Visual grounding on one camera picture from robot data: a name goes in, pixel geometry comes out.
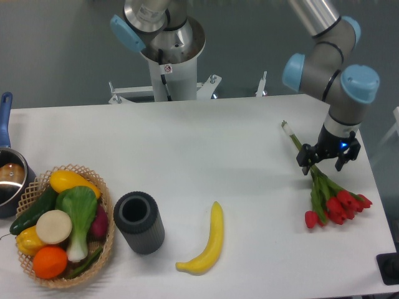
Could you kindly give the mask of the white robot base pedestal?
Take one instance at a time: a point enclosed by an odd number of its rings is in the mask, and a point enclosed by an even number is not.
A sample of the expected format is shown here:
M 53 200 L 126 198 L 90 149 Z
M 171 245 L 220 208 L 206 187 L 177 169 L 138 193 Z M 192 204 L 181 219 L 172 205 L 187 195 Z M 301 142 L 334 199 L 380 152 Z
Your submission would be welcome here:
M 221 77 L 197 78 L 197 60 L 206 37 L 187 14 L 187 1 L 125 1 L 123 15 L 110 27 L 128 50 L 147 61 L 156 102 L 207 100 L 215 97 Z

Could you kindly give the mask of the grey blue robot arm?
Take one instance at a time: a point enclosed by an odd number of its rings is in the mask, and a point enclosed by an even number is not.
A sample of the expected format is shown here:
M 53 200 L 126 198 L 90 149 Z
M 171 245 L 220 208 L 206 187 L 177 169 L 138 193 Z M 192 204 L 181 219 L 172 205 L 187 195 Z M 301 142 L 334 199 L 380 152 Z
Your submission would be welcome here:
M 297 162 L 304 174 L 324 159 L 335 158 L 340 171 L 357 159 L 356 133 L 375 100 L 380 77 L 366 65 L 344 66 L 356 48 L 361 28 L 351 17 L 341 16 L 330 1 L 290 1 L 315 42 L 308 55 L 294 54 L 286 63 L 282 81 L 287 87 L 329 105 L 314 146 L 299 148 Z

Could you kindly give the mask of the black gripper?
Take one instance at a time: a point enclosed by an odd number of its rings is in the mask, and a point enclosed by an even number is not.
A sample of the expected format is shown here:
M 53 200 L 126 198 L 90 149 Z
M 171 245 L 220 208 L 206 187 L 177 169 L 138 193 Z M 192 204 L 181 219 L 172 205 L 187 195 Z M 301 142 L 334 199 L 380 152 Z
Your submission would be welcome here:
M 356 132 L 350 131 L 347 136 L 336 136 L 322 126 L 317 144 L 311 146 L 303 144 L 296 157 L 302 173 L 306 176 L 313 165 L 324 159 L 337 157 L 335 168 L 341 171 L 349 161 L 355 161 L 360 152 L 361 145 L 356 138 Z

